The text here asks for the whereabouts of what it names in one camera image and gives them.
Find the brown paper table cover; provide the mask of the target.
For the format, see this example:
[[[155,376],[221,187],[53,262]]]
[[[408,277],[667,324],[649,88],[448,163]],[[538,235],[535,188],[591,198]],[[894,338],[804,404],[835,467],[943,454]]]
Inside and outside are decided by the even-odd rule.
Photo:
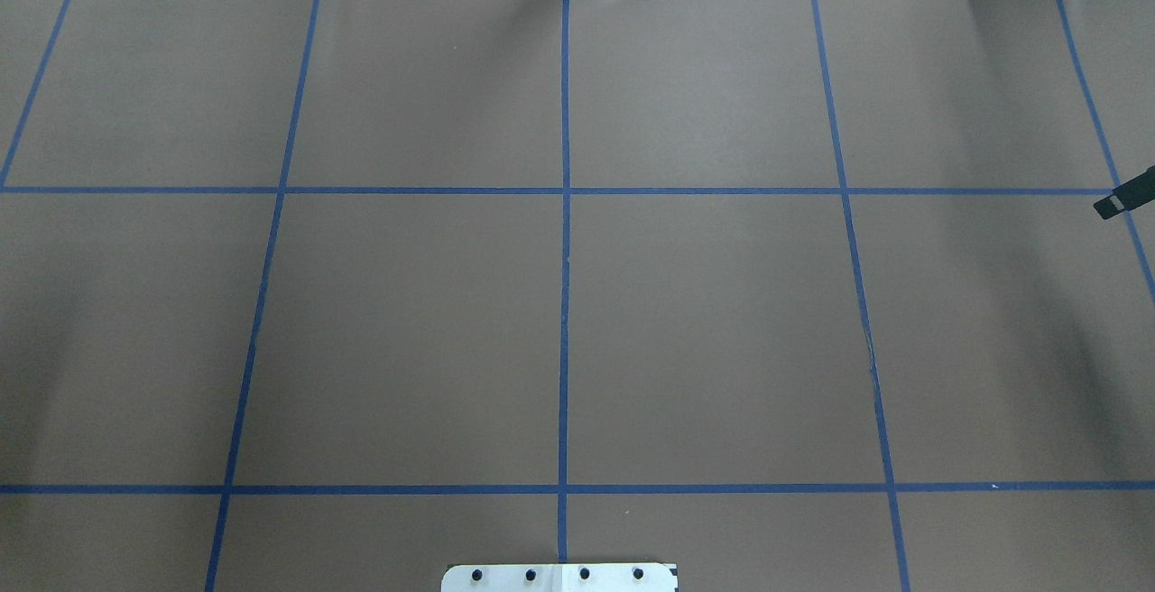
[[[1152,0],[3,0],[3,590],[1150,591]]]

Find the white pedestal column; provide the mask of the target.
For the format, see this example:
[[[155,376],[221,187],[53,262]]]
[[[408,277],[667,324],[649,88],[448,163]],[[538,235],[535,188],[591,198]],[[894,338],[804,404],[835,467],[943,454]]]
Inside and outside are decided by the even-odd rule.
[[[441,591],[678,591],[677,567],[657,562],[453,565]]]

